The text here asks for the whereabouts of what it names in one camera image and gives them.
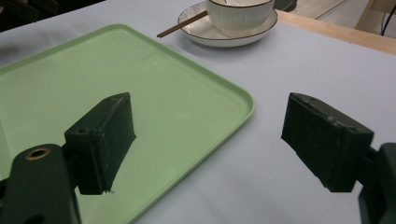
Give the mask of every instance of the white table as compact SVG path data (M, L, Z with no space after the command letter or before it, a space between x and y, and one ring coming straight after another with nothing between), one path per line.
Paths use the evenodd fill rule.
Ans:
M0 34L0 65L103 26L125 23L155 36L192 0L107 0ZM279 22L261 41L234 49L157 39L248 90L251 120L136 223L360 223L358 183L332 194L280 139L290 92L312 95L375 131L374 148L396 141L396 57Z

